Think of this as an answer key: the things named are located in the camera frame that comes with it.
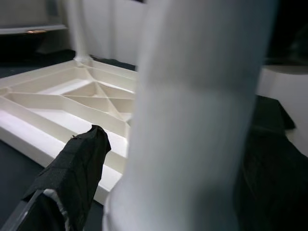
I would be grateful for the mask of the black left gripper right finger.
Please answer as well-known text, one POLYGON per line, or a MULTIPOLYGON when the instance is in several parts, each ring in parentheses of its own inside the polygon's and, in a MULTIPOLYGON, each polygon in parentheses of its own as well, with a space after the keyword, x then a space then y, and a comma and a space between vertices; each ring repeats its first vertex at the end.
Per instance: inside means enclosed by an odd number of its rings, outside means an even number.
POLYGON ((283 135, 251 132, 237 181, 241 231, 308 229, 308 158, 283 135))

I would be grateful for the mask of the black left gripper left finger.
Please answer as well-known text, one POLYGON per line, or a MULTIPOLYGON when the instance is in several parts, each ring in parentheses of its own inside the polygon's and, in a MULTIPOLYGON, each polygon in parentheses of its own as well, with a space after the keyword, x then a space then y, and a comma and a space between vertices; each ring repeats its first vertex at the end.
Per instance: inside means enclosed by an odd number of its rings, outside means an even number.
POLYGON ((92 125, 89 131, 66 143, 35 178, 24 198, 30 198, 37 190, 54 190, 68 214, 70 227, 83 230, 110 150, 107 133, 100 126, 92 125))

